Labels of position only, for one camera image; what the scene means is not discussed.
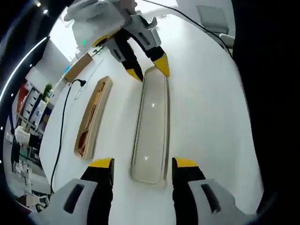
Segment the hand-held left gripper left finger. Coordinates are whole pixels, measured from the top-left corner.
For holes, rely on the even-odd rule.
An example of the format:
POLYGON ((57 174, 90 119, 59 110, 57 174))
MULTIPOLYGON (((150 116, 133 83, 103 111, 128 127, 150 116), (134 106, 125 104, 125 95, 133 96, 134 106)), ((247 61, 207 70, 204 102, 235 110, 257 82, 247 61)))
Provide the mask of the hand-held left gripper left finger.
POLYGON ((55 192, 44 219, 49 225, 107 225, 113 200, 114 159, 90 163, 79 179, 55 192))

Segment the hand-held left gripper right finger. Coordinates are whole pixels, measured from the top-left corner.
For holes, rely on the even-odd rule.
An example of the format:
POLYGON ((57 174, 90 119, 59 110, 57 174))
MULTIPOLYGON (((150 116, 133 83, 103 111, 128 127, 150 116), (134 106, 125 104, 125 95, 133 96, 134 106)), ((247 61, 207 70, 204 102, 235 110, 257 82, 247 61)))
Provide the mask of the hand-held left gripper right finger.
POLYGON ((172 186, 178 225, 247 225, 256 218, 242 212, 234 196, 214 179, 207 179, 191 159, 172 158, 172 186))

